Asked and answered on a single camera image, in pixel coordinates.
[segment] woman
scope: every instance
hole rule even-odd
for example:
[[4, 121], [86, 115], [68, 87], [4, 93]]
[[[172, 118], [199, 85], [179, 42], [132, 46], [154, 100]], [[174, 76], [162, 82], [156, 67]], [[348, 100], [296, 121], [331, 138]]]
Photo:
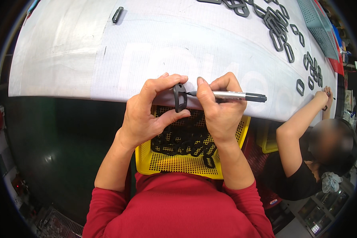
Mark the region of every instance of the woman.
[[[282, 199], [296, 201], [322, 190], [329, 192], [331, 186], [336, 189], [336, 181], [341, 182], [336, 174], [342, 176], [353, 166], [357, 141], [347, 122], [329, 119], [332, 100], [333, 93], [326, 86], [276, 130], [279, 151], [267, 158], [260, 180]], [[323, 121], [316, 125], [320, 130], [315, 127], [309, 134], [311, 121], [325, 106]], [[348, 151], [341, 138], [351, 139]]]
[[197, 97], [206, 126], [218, 148], [224, 193], [207, 178], [186, 173], [136, 173], [137, 194], [127, 204], [124, 182], [134, 149], [159, 135], [188, 110], [171, 110], [155, 118], [157, 93], [186, 83], [187, 76], [165, 73], [149, 79], [140, 94], [127, 102], [122, 127], [100, 165], [92, 192], [83, 237], [274, 237], [260, 202], [250, 166], [240, 150], [235, 131], [247, 103], [216, 103], [212, 90], [241, 92], [234, 74], [210, 85], [197, 79]]

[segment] hair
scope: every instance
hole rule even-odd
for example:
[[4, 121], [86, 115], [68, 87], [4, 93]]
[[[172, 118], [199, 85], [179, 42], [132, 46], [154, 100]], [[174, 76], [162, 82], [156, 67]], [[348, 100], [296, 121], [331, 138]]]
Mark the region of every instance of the hair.
[[[357, 160], [357, 137], [354, 134], [354, 131], [346, 120], [338, 120], [345, 124], [349, 131], [345, 131], [345, 135], [353, 137], [353, 147], [351, 151], [345, 152], [341, 149], [339, 145], [334, 148], [334, 152], [332, 154], [332, 160], [329, 164], [320, 163], [319, 167], [319, 177], [325, 172], [333, 172], [339, 176], [343, 176], [344, 174], [348, 173], [349, 170], [353, 167], [355, 161]], [[344, 128], [343, 124], [338, 123], [339, 128]]]

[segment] white table surface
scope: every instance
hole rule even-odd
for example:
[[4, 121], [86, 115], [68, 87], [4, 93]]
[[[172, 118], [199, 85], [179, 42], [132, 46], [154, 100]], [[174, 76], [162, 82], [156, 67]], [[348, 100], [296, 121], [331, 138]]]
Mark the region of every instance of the white table surface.
[[[274, 3], [255, 0], [262, 8]], [[196, 0], [41, 0], [26, 20], [15, 47], [9, 96], [52, 96], [126, 102], [148, 78], [164, 72], [189, 76], [187, 91], [196, 78], [208, 82], [233, 72], [245, 92], [266, 94], [265, 103], [249, 102], [245, 115], [288, 120], [309, 102], [320, 87], [308, 88], [309, 70], [303, 55], [310, 52], [322, 69], [323, 85], [337, 96], [337, 74], [308, 31], [297, 1], [281, 0], [304, 35], [303, 48], [288, 26], [288, 42], [295, 62], [276, 52], [268, 29], [248, 5], [250, 15], [237, 16], [224, 3]], [[125, 11], [118, 24], [115, 10]], [[296, 81], [305, 84], [304, 96]], [[188, 107], [200, 108], [188, 97]], [[171, 93], [157, 104], [173, 105]], [[332, 104], [334, 117], [336, 103]], [[312, 122], [322, 118], [320, 112]]]

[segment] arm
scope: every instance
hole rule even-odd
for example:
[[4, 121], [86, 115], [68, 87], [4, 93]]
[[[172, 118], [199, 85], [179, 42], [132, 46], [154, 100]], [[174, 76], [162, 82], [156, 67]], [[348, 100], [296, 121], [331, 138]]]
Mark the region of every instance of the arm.
[[262, 207], [255, 182], [244, 189], [233, 190], [224, 186], [224, 190], [233, 199], [237, 209], [246, 215], [262, 238], [275, 237], [271, 223]]
[[332, 102], [333, 102], [333, 93], [332, 89], [328, 86], [325, 86], [324, 92], [328, 95], [328, 101], [327, 101], [327, 110], [322, 112], [322, 119], [330, 119], [330, 108], [332, 107]]
[[249, 187], [254, 182], [250, 166], [238, 146], [235, 131], [246, 109], [246, 101], [216, 103], [215, 90], [242, 92], [233, 73], [227, 73], [210, 85], [197, 79], [197, 98], [204, 108], [206, 127], [218, 148], [225, 185], [231, 189]]
[[166, 126], [189, 117], [188, 110], [165, 112], [159, 118], [151, 115], [152, 101], [157, 93], [185, 83], [187, 76], [165, 73], [158, 79], [148, 79], [140, 94], [127, 102], [122, 127], [116, 132], [113, 144], [103, 159], [95, 178], [90, 210], [84, 226], [84, 237], [101, 237], [107, 224], [126, 208], [124, 183], [133, 151], [138, 145], [161, 134]]
[[328, 96], [325, 92], [316, 92], [315, 97], [297, 111], [288, 121], [276, 130], [276, 142], [286, 177], [290, 177], [303, 161], [300, 153], [299, 138], [309, 127], [317, 113], [325, 107]]

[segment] floor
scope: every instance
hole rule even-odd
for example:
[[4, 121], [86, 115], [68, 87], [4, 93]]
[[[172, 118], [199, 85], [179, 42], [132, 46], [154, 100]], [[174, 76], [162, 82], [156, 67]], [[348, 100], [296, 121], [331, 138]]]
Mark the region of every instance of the floor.
[[96, 173], [122, 125], [126, 104], [1, 98], [7, 140], [30, 192], [84, 225]]

